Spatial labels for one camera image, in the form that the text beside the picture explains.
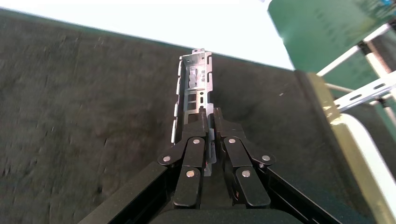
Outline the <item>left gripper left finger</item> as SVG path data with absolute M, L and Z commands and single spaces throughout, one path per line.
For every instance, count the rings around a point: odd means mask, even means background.
M 175 208 L 199 208 L 206 166 L 208 121 L 206 109 L 200 108 L 198 120 L 183 125 L 181 140 L 162 153 L 157 162 L 170 168 L 175 184 Z

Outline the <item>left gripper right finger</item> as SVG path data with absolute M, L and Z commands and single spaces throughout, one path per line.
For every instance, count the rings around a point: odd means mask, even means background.
M 233 205 L 268 207 L 271 199 L 264 187 L 267 167 L 276 158 L 246 138 L 242 126 L 224 119 L 219 107 L 213 110 L 217 156 Z

